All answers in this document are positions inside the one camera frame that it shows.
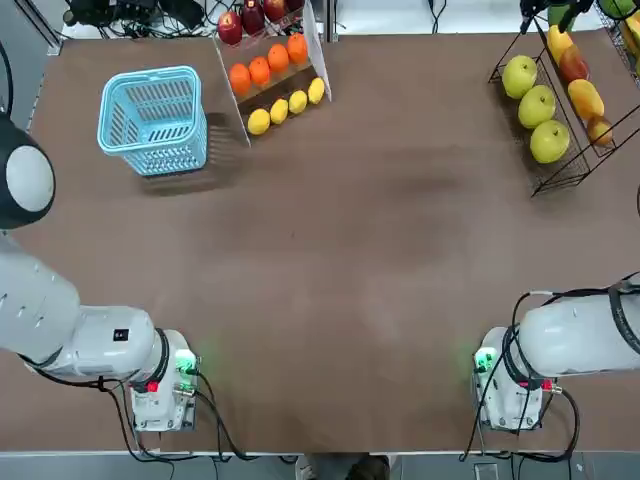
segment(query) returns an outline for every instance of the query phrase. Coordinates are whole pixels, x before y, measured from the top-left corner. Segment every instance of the black cable bundle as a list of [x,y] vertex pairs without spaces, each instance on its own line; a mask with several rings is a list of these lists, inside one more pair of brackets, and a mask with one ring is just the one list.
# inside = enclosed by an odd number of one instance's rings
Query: black cable bundle
[[9,62],[9,56],[7,55],[7,51],[4,49],[4,45],[2,45],[2,42],[0,42],[0,55],[2,56],[4,70],[7,75],[8,98],[4,114],[7,115],[7,117],[11,117],[11,112],[13,111],[13,73],[11,72],[11,63]]
[[[34,368],[34,370],[41,375],[42,377],[46,378],[47,380],[50,380],[54,383],[57,383],[59,385],[66,385],[66,386],[70,386],[70,387],[79,387],[79,388],[91,388],[91,389],[95,389],[95,390],[99,390],[100,392],[106,393],[107,395],[109,395],[109,397],[111,398],[111,400],[113,400],[113,403],[116,407],[116,411],[117,411],[117,415],[118,415],[118,422],[120,424],[120,430],[122,432],[122,438],[124,439],[124,443],[125,446],[127,448],[127,451],[129,452],[129,455],[137,462],[140,463],[164,463],[167,464],[171,467],[171,475],[169,477],[169,480],[172,480],[173,478],[173,474],[175,473],[175,462],[184,462],[187,460],[194,460],[196,458],[200,458],[197,455],[186,455],[186,456],[179,456],[179,455],[158,455],[158,454],[154,454],[149,452],[143,445],[142,441],[139,438],[136,438],[136,434],[135,434],[135,430],[134,430],[134,424],[131,421],[131,417],[129,414],[129,409],[127,407],[127,402],[126,399],[124,399],[124,395],[125,395],[125,389],[124,389],[124,383],[121,380],[116,380],[116,379],[104,379],[102,377],[99,377],[97,380],[91,380],[91,381],[87,381],[87,382],[72,382],[72,381],[68,381],[68,380],[63,380],[61,378],[57,378],[53,375],[48,374],[47,372]],[[240,460],[244,460],[244,461],[251,461],[251,460],[256,460],[260,457],[254,457],[254,456],[249,456],[246,453],[244,453],[242,450],[240,450],[236,444],[233,442],[233,440],[231,439],[231,436],[229,434],[229,430],[227,429],[226,425],[224,424],[222,417],[220,416],[220,412],[218,411],[218,407],[216,405],[215,402],[215,396],[213,394],[213,389],[211,388],[211,384],[209,383],[209,380],[198,370],[191,370],[188,371],[187,373],[191,374],[191,375],[197,375],[199,378],[202,379],[202,381],[205,383],[208,393],[210,395],[211,398],[207,397],[206,395],[204,395],[202,392],[200,391],[196,391],[195,395],[196,397],[198,397],[199,399],[201,399],[205,405],[207,405],[209,407],[209,409],[211,410],[211,412],[214,414],[214,416],[216,417],[216,425],[217,425],[217,435],[218,435],[218,456],[214,457],[211,456],[209,457],[212,461],[213,461],[213,465],[215,468],[215,472],[216,472],[216,478],[218,477],[218,466],[217,463],[218,462],[222,462],[222,463],[227,463],[231,460],[232,456],[228,456],[228,457],[224,457],[223,453],[222,453],[222,442],[221,442],[221,433],[224,435],[224,437],[226,438],[227,443],[229,444],[231,451],[235,454],[236,457],[238,457]],[[117,383],[117,385],[113,388],[106,388],[106,384],[108,383]],[[123,409],[120,406],[120,402],[118,401],[116,395],[113,393],[113,391],[117,388],[120,388],[122,390],[123,393],[123,405],[124,405],[124,414],[123,414]],[[129,434],[131,434],[131,436],[136,440],[136,443],[138,444],[138,448],[142,454],[142,456],[137,455],[133,448],[131,447],[131,444],[129,443],[129,437],[127,434],[127,431],[129,432]]]
[[[549,305],[557,300],[559,300],[560,298],[567,298],[567,297],[572,297],[572,298],[576,298],[576,297],[584,297],[584,296],[589,296],[589,295],[602,295],[602,294],[606,294],[608,291],[608,289],[601,289],[601,288],[597,288],[597,289],[576,289],[576,290],[570,290],[567,292],[562,292],[562,293],[551,293],[551,299],[549,299],[547,302],[544,303],[544,305]],[[493,367],[493,369],[491,370],[491,373],[489,374],[489,378],[487,379],[485,388],[482,392],[481,398],[480,398],[480,402],[478,403],[478,406],[476,408],[476,414],[475,414],[475,419],[473,422],[473,428],[471,430],[471,435],[469,438],[469,442],[467,444],[467,447],[465,448],[465,451],[460,455],[459,460],[461,462],[464,462],[467,457],[469,456],[469,452],[471,451],[471,446],[473,444],[473,439],[475,438],[475,434],[477,432],[478,429],[478,425],[479,425],[479,420],[480,420],[480,414],[482,411],[482,408],[484,406],[486,397],[487,397],[487,392],[488,392],[488,387],[489,384],[491,383],[493,376],[498,368],[498,366],[500,365],[501,362],[505,362],[505,353],[508,352],[511,348],[511,345],[515,342],[516,346],[518,348],[518,352],[520,353],[520,356],[523,360],[523,363],[525,365],[528,365],[528,362],[526,361],[526,358],[524,357],[524,354],[522,352],[522,349],[520,348],[520,342],[518,340],[518,324],[516,323],[516,316],[517,316],[517,312],[518,312],[518,308],[520,307],[520,304],[528,297],[530,297],[532,295],[532,292],[527,292],[524,293],[523,295],[520,296],[520,298],[518,299],[518,301],[516,302],[514,308],[513,308],[513,313],[512,313],[512,317],[511,317],[511,327],[507,330],[507,333],[505,334],[505,341],[503,342],[503,348],[502,348],[502,352],[500,354],[500,356],[498,357],[498,359],[496,360],[496,363]],[[518,425],[518,429],[514,432],[516,435],[520,435],[520,431],[522,428],[522,422],[524,420],[524,416],[525,416],[525,412],[527,409],[527,405],[529,402],[529,395],[531,393],[531,382],[532,382],[532,374],[531,374],[531,370],[529,370],[529,376],[528,376],[528,381],[527,383],[527,396],[525,399],[525,403],[524,403],[524,407],[522,409],[522,416],[520,417],[520,422]],[[510,460],[511,462],[511,469],[512,469],[512,476],[514,476],[514,480],[515,480],[515,475],[514,475],[514,471],[513,471],[513,457],[514,456],[519,456],[520,457],[520,464],[518,465],[518,478],[520,477],[520,471],[522,469],[522,463],[524,462],[524,460],[532,460],[535,462],[541,462],[541,463],[560,463],[560,462],[564,462],[567,461],[568,464],[568,468],[569,468],[569,478],[571,478],[571,456],[573,455],[573,452],[576,448],[576,445],[578,443],[578,437],[580,435],[580,411],[578,409],[578,405],[575,401],[575,399],[573,398],[573,396],[571,396],[571,394],[565,390],[562,389],[560,392],[569,402],[571,409],[573,411],[573,418],[574,418],[574,428],[573,428],[573,434],[571,436],[571,440],[569,441],[569,444],[567,445],[567,448],[565,449],[565,451],[560,454],[560,455],[549,455],[549,454],[545,454],[545,453],[527,453],[527,452],[507,452],[507,451],[503,451],[500,452],[498,454],[492,454],[492,453],[487,453],[487,455],[492,456],[494,458],[498,458],[501,460]],[[547,400],[547,402],[545,403],[540,417],[538,419],[537,424],[542,422],[543,417],[545,416],[550,404],[551,404],[551,400],[552,400],[553,396],[550,396],[549,399]]]

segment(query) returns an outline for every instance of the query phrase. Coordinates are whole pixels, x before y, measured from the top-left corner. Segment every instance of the brown table surface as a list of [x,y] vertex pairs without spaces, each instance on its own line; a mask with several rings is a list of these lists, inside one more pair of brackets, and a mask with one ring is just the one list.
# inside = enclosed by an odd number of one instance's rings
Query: brown table surface
[[[621,115],[638,92],[606,35],[575,37],[607,113]],[[470,355],[508,324],[517,296],[638,268],[638,142],[577,189],[529,198],[486,83],[511,39],[341,39],[326,51],[334,102],[241,150],[231,181],[191,192],[154,191],[104,156],[97,116],[112,75],[175,64],[197,69],[206,112],[223,110],[211,42],[67,42],[33,122],[56,203],[15,235],[83,303],[138,306],[183,332],[246,450],[462,450]],[[1,450],[124,449],[107,396],[1,358]],[[638,374],[562,384],[582,411],[580,449],[640,448]],[[554,403],[521,448],[566,445],[571,417]],[[214,450],[199,417],[196,433],[164,435],[162,448]]]

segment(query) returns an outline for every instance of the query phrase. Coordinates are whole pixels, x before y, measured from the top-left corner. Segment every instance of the robotic arm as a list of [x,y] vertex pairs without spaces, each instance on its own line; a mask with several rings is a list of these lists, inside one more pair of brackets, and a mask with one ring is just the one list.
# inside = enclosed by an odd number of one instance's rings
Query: robotic arm
[[493,429],[533,429],[550,379],[640,369],[639,294],[623,280],[530,310],[517,326],[491,329],[474,356],[480,420]]
[[55,175],[40,147],[0,115],[0,348],[57,378],[127,382],[136,428],[193,425],[197,358],[175,330],[125,306],[80,304],[75,287],[23,251],[6,229],[44,217]]

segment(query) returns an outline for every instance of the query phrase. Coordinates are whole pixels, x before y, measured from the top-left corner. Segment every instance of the gray floor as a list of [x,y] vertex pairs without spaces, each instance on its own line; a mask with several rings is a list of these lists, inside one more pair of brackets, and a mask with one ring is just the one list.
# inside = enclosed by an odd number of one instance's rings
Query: gray floor
[[[510,480],[508,461],[494,461],[470,457],[458,462],[457,454],[408,455],[398,459],[392,471],[392,480],[474,480],[476,467],[495,464],[498,479]],[[518,461],[515,464],[517,476]],[[169,480],[171,468],[163,464],[136,463],[127,455],[21,455],[0,456],[1,478],[29,478],[48,480]],[[572,461],[575,480],[627,480],[638,477],[640,454],[629,453],[576,453]],[[228,464],[217,464],[205,457],[176,464],[173,480],[293,480],[293,467],[284,465],[277,457],[263,457],[253,462],[233,459]],[[566,463],[541,465],[525,461],[520,480],[566,480]],[[495,480],[495,477],[480,477]]]

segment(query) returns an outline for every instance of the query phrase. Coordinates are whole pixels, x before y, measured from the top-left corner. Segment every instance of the green indicator light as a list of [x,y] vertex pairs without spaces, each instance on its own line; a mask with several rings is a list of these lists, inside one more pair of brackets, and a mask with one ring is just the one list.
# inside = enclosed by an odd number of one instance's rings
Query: green indicator light
[[176,368],[182,373],[196,368],[196,356],[191,350],[181,349],[176,351]]

